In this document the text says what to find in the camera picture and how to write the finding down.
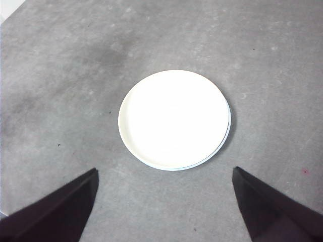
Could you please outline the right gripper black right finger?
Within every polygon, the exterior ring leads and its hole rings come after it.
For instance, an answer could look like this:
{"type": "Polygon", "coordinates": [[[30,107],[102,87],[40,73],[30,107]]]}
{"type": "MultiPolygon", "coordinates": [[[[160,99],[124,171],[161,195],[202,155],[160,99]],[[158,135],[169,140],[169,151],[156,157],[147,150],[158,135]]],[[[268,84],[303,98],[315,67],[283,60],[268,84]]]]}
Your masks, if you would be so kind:
{"type": "Polygon", "coordinates": [[[232,184],[252,241],[322,241],[322,215],[235,167],[232,184]]]}

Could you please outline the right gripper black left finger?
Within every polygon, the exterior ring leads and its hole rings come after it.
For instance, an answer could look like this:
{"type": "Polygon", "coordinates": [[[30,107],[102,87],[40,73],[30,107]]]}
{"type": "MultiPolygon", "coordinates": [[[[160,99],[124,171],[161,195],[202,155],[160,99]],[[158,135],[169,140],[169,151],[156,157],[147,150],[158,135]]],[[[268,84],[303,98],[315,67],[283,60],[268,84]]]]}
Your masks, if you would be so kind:
{"type": "Polygon", "coordinates": [[[1,220],[1,241],[79,241],[98,190],[93,168],[1,220]]]}

